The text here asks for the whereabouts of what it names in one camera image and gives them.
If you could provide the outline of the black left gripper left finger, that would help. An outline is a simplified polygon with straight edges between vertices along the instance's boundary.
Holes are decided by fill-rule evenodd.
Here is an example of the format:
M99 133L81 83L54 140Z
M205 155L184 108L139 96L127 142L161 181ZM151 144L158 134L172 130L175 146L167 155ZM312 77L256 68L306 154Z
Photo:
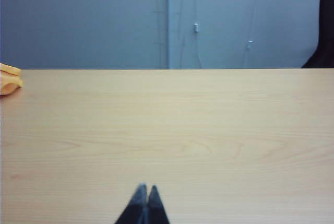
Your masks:
M145 221L146 203L147 203L147 186L144 183L140 183L136 187L127 206L120 214L115 224L146 223Z

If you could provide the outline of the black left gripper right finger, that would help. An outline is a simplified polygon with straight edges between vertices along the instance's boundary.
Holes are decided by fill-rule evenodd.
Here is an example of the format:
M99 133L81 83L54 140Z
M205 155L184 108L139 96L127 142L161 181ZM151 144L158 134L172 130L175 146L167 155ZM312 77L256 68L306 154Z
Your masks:
M148 196L148 223L170 224L158 188L153 185Z

